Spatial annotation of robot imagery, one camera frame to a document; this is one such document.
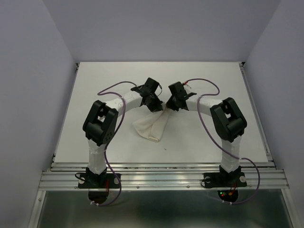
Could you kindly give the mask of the white cloth napkin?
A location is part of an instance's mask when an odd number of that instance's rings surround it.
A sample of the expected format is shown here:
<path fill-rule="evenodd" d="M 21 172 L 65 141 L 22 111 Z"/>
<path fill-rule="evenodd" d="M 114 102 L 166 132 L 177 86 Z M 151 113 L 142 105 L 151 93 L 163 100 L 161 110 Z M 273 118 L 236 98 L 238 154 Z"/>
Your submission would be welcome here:
<path fill-rule="evenodd" d="M 171 111 L 168 108 L 150 113 L 148 116 L 133 122 L 133 127 L 142 138 L 158 143 L 162 139 L 170 114 Z"/>

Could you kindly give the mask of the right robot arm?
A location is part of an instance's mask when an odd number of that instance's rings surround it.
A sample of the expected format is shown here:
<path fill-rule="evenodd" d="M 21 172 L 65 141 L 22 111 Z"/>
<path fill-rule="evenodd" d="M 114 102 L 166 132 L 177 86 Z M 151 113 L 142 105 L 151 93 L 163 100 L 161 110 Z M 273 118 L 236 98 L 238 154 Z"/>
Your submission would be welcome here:
<path fill-rule="evenodd" d="M 180 109 L 197 111 L 199 118 L 202 114 L 212 118 L 215 131 L 221 139 L 219 145 L 214 138 L 211 140 L 222 150 L 221 163 L 218 172 L 203 174 L 202 186 L 211 188 L 247 185 L 244 173 L 239 163 L 241 136 L 247 127 L 247 121 L 235 100 L 231 97 L 224 100 L 212 99 L 207 95 L 197 95 L 188 92 L 186 85 L 176 82 L 169 86 L 171 96 L 166 103 L 167 108 L 174 111 Z"/>

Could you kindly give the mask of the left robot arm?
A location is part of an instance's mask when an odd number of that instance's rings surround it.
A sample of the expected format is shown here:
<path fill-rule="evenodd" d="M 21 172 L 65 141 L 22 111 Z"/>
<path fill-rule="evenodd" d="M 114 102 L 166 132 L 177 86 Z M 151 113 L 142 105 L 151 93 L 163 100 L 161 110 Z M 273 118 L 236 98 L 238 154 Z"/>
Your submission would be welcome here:
<path fill-rule="evenodd" d="M 89 160 L 85 172 L 75 175 L 80 189 L 104 188 L 111 177 L 119 179 L 114 172 L 107 173 L 110 168 L 106 156 L 108 145 L 121 127 L 126 112 L 143 105 L 152 113 L 163 110 L 163 102 L 156 94 L 160 87 L 159 82 L 148 78 L 143 85 L 134 85 L 124 95 L 112 92 L 110 88 L 98 93 L 99 96 L 116 95 L 118 98 L 93 102 L 84 121 L 83 131 L 88 141 Z"/>

